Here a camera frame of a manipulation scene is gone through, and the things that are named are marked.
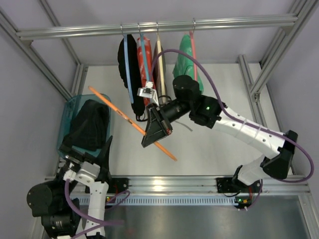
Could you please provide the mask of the black trousers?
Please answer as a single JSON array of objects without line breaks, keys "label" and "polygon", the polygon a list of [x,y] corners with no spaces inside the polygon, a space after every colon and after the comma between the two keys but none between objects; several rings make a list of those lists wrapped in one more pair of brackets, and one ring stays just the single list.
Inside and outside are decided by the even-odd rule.
[{"label": "black trousers", "polygon": [[62,144],[88,151],[102,149],[107,140],[109,121],[108,106],[89,99],[71,121],[69,133],[64,136]]}]

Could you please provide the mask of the orange clothes hanger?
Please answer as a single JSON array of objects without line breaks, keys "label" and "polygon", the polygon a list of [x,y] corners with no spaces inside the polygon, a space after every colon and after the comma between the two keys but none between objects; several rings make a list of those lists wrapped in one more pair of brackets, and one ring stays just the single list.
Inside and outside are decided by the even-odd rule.
[{"label": "orange clothes hanger", "polygon": [[[88,89],[97,96],[102,102],[104,102],[108,107],[110,107],[114,112],[120,115],[124,120],[126,120],[133,128],[135,128],[138,132],[140,132],[143,136],[146,135],[146,132],[137,125],[131,118],[129,118],[125,113],[123,113],[119,108],[117,108],[113,103],[107,100],[101,93],[99,93],[95,88],[89,86]],[[158,149],[160,149],[163,153],[165,153],[168,157],[170,157],[173,161],[177,162],[177,158],[168,151],[164,146],[160,143],[155,142],[153,143]]]}]

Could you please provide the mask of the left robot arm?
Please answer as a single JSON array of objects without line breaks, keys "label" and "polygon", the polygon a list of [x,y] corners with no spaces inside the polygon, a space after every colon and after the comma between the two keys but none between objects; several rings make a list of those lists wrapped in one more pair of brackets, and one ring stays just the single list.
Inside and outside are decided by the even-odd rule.
[{"label": "left robot arm", "polygon": [[70,199],[78,183],[89,190],[90,202],[84,239],[103,239],[105,231],[97,228],[104,219],[106,194],[112,182],[109,169],[110,137],[97,156],[82,153],[63,143],[60,151],[66,163],[51,181],[33,186],[26,197],[33,217],[41,218],[47,234],[53,239],[70,239],[76,235],[81,219],[79,199]]}]

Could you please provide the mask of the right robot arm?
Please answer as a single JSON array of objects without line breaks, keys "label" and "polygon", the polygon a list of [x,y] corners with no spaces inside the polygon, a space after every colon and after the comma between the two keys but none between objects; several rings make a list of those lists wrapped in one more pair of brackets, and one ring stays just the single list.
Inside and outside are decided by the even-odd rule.
[{"label": "right robot arm", "polygon": [[161,106],[147,106],[148,121],[142,139],[143,147],[169,136],[172,122],[188,114],[195,124],[231,135],[262,153],[254,161],[238,166],[226,187],[239,193],[267,176],[280,181],[287,178],[295,154],[293,142],[298,138],[297,133],[290,130],[271,134],[267,128],[240,117],[230,108],[223,112],[225,104],[203,95],[199,84],[190,76],[178,76],[172,84],[175,100]]}]

